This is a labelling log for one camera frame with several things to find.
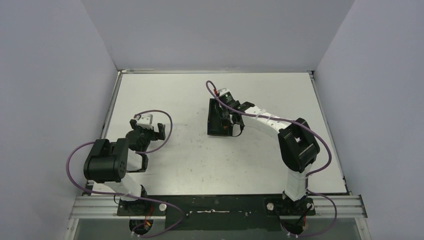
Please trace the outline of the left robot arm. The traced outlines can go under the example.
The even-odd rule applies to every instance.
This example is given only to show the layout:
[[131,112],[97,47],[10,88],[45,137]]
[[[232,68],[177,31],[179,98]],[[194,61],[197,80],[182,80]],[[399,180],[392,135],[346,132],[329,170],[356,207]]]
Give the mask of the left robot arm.
[[166,126],[158,123],[154,127],[152,121],[150,114],[131,119],[131,130],[125,137],[116,141],[106,138],[95,140],[83,167],[87,180],[104,184],[114,193],[122,193],[120,199],[129,202],[129,210],[137,216],[147,212],[149,202],[145,199],[145,188],[136,183],[129,173],[144,173],[148,168],[146,152],[150,143],[166,139]]

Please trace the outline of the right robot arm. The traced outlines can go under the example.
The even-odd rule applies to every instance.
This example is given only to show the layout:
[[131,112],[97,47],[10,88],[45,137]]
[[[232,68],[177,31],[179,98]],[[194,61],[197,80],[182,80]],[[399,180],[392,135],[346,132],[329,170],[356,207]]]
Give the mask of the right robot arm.
[[207,135],[232,137],[233,128],[238,125],[254,128],[278,141],[281,158],[288,168],[287,182],[282,199],[282,209],[295,214],[302,207],[301,199],[307,194],[306,174],[320,152],[314,135],[306,129],[303,118],[291,122],[279,120],[251,102],[240,103],[227,90],[218,98],[209,100]]

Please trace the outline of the black plastic bin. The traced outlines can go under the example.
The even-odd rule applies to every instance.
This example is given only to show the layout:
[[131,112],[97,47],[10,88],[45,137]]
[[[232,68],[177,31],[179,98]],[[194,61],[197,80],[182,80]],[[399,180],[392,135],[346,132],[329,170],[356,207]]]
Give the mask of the black plastic bin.
[[215,112],[215,105],[219,103],[216,99],[210,98],[208,105],[208,117],[207,117],[207,135],[218,136],[218,137],[232,137],[233,136],[233,124],[232,130],[225,130],[220,127],[218,118]]

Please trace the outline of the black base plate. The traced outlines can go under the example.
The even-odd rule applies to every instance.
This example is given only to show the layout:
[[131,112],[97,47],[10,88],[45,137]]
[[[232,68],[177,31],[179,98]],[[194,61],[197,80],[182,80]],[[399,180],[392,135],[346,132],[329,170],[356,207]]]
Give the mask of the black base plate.
[[305,218],[314,216],[313,199],[291,201],[282,194],[245,195],[152,195],[146,200],[120,200],[117,215],[133,217],[138,223],[163,217],[165,227],[174,231],[235,231],[264,229],[279,231],[281,226],[299,230]]

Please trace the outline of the aluminium front rail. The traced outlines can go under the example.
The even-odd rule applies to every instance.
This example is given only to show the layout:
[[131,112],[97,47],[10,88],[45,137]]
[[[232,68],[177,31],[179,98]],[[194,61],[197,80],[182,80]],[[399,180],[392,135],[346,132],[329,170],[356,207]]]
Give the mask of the aluminium front rail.
[[[316,214],[313,218],[332,218],[334,207],[327,199],[312,196]],[[365,205],[360,195],[334,195],[330,197],[337,208],[339,219],[367,218]],[[112,196],[78,196],[73,204],[69,219],[142,219],[143,215],[118,214],[119,206]]]

